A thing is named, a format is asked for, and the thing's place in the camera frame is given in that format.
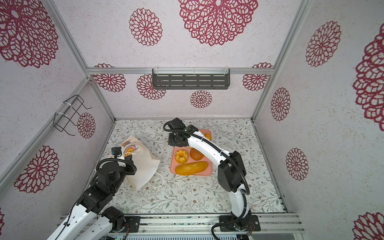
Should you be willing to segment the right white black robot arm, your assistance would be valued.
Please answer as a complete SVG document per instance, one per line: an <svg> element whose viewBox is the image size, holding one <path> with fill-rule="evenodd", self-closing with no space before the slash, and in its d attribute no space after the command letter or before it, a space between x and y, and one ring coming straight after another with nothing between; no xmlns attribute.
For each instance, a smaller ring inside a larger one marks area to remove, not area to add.
<svg viewBox="0 0 384 240"><path fill-rule="evenodd" d="M253 215L247 204L250 188L246 180L246 169L242 156L237 151L229 152L214 144L193 125L186 126L175 118L163 125L169 133L168 144L172 147L190 146L207 157L218 168L218 183L229 194L231 214L220 216L219 223L211 227L215 239L215 229L222 232L246 231L259 232L261 226L257 216Z"/></svg>

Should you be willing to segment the pink plastic tray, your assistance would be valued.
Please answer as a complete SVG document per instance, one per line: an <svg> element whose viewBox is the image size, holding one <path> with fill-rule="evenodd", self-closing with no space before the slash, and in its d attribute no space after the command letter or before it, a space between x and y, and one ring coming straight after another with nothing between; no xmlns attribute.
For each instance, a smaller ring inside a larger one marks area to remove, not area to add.
<svg viewBox="0 0 384 240"><path fill-rule="evenodd" d="M179 166L180 164L178 164L176 161L175 161L175 153L176 151L178 150L186 150L189 154L189 160L186 164L190 164L190 163L196 163L196 162L207 162L208 163L208 167L206 168L205 171L201 172L201 173L197 173L197 174L194 174L195 176L210 176L213 172L213 163L206 157L204 156L202 160L200 161L195 161L193 160L191 157L190 157L190 150L192 149L192 147L190 146L187 146L187 147L174 147L173 148L173 153L172 153L172 158L171 158L171 165L170 165L170 171L172 174L174 175L177 175L175 173L175 168L177 166Z"/></svg>

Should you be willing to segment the white printed paper bag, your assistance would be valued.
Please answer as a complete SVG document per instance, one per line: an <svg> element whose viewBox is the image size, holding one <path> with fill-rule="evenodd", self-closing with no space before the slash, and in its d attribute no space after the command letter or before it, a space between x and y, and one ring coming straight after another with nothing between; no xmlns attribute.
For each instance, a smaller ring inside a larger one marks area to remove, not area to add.
<svg viewBox="0 0 384 240"><path fill-rule="evenodd" d="M138 191L146 184L154 189L164 185L164 177L157 172L161 161L151 154L141 141L130 136L121 145L121 148L124 159L131 158L137 168L133 176L127 177L134 190Z"/></svg>

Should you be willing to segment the long yellow fake baguette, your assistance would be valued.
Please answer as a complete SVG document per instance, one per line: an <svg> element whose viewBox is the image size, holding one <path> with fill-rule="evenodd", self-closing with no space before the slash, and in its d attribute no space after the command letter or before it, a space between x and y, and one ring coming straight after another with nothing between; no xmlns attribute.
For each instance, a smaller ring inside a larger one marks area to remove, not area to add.
<svg viewBox="0 0 384 240"><path fill-rule="evenodd" d="M175 173L181 176L190 176L205 171L207 167L207 162L184 164L177 166L175 168Z"/></svg>

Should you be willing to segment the grey slotted wall shelf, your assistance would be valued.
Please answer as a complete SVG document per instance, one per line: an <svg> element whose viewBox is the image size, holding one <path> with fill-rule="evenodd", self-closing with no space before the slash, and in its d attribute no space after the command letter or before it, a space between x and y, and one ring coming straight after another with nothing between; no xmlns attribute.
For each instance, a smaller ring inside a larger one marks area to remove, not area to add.
<svg viewBox="0 0 384 240"><path fill-rule="evenodd" d="M152 69L152 85L156 90L227 90L230 83L230 69Z"/></svg>

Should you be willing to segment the yellow twisted fake bread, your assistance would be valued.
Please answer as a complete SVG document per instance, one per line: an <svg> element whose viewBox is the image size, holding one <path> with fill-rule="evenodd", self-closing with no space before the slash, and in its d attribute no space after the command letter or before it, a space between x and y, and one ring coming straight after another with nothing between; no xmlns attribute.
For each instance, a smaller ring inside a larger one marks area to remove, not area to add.
<svg viewBox="0 0 384 240"><path fill-rule="evenodd" d="M204 134L204 136L208 139L208 140L212 140L212 138L211 138L211 135L210 134L208 134L208 133L206 133L206 134Z"/></svg>

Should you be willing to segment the round fake bread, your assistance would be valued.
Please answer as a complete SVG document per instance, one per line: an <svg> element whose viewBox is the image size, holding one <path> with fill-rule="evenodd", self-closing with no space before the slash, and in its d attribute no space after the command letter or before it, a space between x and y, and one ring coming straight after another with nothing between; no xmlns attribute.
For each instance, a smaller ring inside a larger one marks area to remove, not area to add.
<svg viewBox="0 0 384 240"><path fill-rule="evenodd" d="M190 157L195 161L200 161L203 159L204 155L200 151L196 150L195 148L192 148L190 150Z"/></svg>

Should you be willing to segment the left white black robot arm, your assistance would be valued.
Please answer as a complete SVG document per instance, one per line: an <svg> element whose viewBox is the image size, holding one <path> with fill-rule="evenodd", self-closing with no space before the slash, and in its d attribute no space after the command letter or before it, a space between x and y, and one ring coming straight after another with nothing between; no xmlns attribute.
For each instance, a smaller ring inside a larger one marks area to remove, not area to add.
<svg viewBox="0 0 384 240"><path fill-rule="evenodd" d="M126 176L133 176L137 167L132 157L108 158L98 162L96 173L74 203L69 215L48 237L49 240L99 240L110 232L137 232L139 217L128 219L115 207L105 209Z"/></svg>

